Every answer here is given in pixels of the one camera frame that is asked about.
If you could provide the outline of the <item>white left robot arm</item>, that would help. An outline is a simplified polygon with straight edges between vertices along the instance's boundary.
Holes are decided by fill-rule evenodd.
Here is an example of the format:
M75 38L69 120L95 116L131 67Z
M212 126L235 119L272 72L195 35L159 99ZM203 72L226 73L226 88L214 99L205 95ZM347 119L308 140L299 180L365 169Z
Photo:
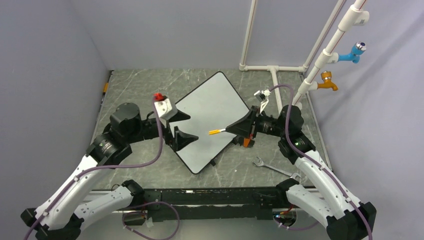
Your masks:
M169 99L154 100L146 119L135 103L119 105L66 182L42 205L22 212L20 217L29 233L38 240L75 240L88 226L116 210L139 209L146 201L145 190L134 180L126 180L88 203L84 199L100 180L122 168L133 143L158 138L161 146L169 145L177 152L195 142L196 135L178 127L170 129L170 123L189 119Z

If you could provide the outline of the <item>yellow marker cap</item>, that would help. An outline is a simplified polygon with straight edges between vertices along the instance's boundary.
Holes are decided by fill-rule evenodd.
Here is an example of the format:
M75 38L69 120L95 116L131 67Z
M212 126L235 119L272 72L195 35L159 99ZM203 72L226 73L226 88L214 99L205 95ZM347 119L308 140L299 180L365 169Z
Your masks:
M215 135L215 134L219 134L221 132L220 129L215 129L215 130L211 130L208 132L209 135Z

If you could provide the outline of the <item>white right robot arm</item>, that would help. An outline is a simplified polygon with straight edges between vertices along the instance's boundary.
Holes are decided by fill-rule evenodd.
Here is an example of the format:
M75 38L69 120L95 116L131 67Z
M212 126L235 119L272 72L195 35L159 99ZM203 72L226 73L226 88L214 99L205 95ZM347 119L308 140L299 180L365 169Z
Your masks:
M362 202L341 183L303 133L303 124L301 110L295 105L284 106L278 118L252 106L245 116L225 127L225 132L245 140L253 140L257 133L279 137L281 154L307 176L321 196L310 193L292 178L276 186L276 203L282 208L292 204L304 210L325 228L331 240L371 240L375 206Z

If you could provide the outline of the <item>white whiteboard black frame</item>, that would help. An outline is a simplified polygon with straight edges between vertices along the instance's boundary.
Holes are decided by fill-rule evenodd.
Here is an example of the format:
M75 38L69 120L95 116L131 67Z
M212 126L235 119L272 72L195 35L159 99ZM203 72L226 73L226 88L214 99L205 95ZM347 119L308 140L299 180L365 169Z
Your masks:
M184 133L198 136L198 140L176 152L192 174L200 173L235 137L227 132L209 135L209 131L223 129L249 111L247 104L221 71L178 100L176 107L190 115L190 119L172 122L170 126L177 126Z

